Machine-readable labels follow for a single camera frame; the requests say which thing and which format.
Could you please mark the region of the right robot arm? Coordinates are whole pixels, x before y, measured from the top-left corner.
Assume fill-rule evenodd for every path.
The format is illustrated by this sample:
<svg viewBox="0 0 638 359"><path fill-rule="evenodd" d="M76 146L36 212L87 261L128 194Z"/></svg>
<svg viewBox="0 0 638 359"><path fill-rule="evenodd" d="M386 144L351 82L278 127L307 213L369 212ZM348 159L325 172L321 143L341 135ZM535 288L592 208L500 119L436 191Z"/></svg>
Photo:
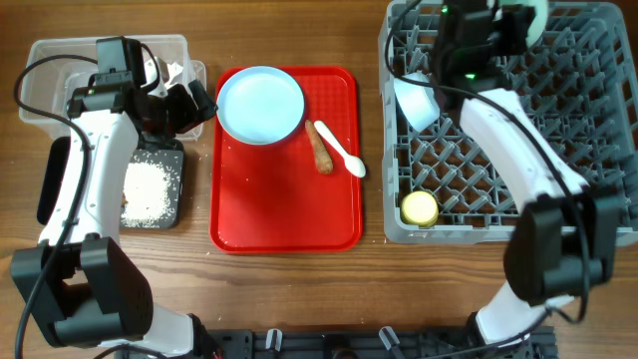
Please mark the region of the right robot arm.
<svg viewBox="0 0 638 359"><path fill-rule="evenodd" d="M474 316L480 342L521 342L613 274L621 200L593 188L551 148L495 60L523 54L544 1L446 1L430 69L440 106L487 155L519 213L503 258L506 282Z"/></svg>

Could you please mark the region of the light green bowl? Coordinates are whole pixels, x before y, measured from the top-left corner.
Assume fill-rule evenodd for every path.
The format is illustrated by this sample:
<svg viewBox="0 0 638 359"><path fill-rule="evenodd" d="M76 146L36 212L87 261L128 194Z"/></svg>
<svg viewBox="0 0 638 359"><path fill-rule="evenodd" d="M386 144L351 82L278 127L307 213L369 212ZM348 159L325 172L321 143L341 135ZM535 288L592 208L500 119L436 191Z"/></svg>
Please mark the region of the light green bowl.
<svg viewBox="0 0 638 359"><path fill-rule="evenodd" d="M505 5L523 5L534 9L535 16L529 25L525 39L527 47L531 48L545 29L549 15L548 0L499 0L500 7Z"/></svg>

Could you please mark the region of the yellow plastic cup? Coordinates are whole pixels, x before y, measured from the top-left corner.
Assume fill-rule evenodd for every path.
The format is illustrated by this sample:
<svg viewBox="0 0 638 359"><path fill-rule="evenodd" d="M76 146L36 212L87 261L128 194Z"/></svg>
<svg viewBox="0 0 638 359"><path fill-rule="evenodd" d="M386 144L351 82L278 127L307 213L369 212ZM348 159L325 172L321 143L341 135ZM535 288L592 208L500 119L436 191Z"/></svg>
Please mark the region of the yellow plastic cup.
<svg viewBox="0 0 638 359"><path fill-rule="evenodd" d="M429 227L439 217L436 199L426 191L414 191L406 195L400 205L402 221L406 224Z"/></svg>

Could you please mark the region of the white rice pile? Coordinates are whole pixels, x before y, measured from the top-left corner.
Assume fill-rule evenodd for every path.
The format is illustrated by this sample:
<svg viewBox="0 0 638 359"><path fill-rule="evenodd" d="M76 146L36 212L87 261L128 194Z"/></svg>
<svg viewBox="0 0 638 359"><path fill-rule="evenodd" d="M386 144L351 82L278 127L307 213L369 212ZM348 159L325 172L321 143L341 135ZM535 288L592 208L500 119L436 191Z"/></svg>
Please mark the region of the white rice pile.
<svg viewBox="0 0 638 359"><path fill-rule="evenodd" d="M124 184L128 203L121 214L125 227L159 228L172 220L171 174L159 164L129 164Z"/></svg>

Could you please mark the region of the large light blue plate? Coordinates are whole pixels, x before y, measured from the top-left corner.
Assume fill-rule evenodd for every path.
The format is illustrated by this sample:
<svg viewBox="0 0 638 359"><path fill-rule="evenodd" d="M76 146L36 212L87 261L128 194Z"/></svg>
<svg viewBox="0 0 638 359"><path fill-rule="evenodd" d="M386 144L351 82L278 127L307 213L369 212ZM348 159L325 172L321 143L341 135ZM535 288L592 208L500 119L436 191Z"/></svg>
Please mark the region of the large light blue plate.
<svg viewBox="0 0 638 359"><path fill-rule="evenodd" d="M224 131L252 146L284 140L298 127L305 111L297 81L283 70L266 66L231 75L219 90L217 105Z"/></svg>

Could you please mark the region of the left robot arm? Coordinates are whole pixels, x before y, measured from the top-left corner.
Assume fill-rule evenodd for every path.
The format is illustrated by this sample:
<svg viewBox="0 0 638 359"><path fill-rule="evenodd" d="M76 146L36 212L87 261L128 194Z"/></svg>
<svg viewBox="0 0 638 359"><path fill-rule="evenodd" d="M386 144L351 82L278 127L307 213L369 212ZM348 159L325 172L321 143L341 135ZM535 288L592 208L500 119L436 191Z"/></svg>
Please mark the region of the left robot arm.
<svg viewBox="0 0 638 359"><path fill-rule="evenodd" d="M54 347L98 348L155 358L219 358L200 319L153 300L151 287L119 244L121 201L139 145L162 147L212 119L203 84L166 87L149 79L153 56L127 37L99 39L98 71L77 88L62 118L71 133L56 201L35 247L14 253L12 279Z"/></svg>

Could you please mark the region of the small light blue bowl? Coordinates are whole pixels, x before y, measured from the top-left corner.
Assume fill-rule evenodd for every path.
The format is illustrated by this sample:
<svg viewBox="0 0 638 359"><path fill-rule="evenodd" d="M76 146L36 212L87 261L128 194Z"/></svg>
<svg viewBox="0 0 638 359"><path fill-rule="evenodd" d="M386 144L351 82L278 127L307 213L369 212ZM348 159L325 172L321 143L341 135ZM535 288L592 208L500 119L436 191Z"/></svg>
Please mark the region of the small light blue bowl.
<svg viewBox="0 0 638 359"><path fill-rule="evenodd" d="M433 88L394 79L395 95L404 117L418 133L433 124L441 110Z"/></svg>

